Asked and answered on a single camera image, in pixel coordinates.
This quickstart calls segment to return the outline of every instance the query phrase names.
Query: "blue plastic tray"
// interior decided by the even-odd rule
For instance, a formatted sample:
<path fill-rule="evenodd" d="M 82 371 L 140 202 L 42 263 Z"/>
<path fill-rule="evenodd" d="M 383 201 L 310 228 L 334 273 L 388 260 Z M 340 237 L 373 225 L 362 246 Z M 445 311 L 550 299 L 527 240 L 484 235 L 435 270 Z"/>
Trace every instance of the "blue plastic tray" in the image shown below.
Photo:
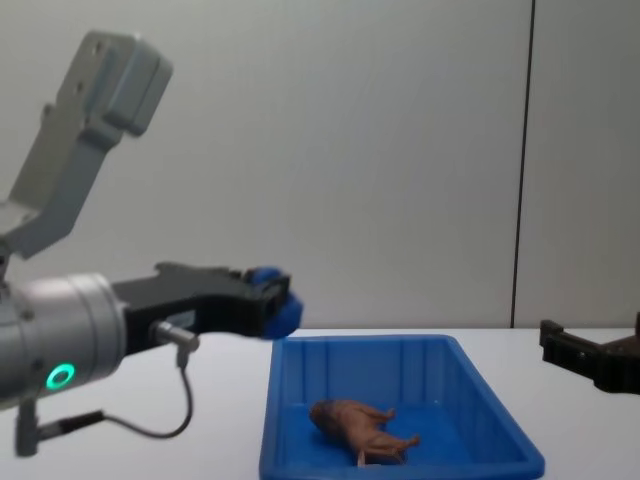
<path fill-rule="evenodd" d="M 316 429 L 310 406 L 341 398 L 396 409 L 387 431 L 421 437 L 405 465 L 358 468 Z M 298 337 L 274 344 L 262 480 L 515 480 L 543 473 L 542 455 L 451 337 Z"/>

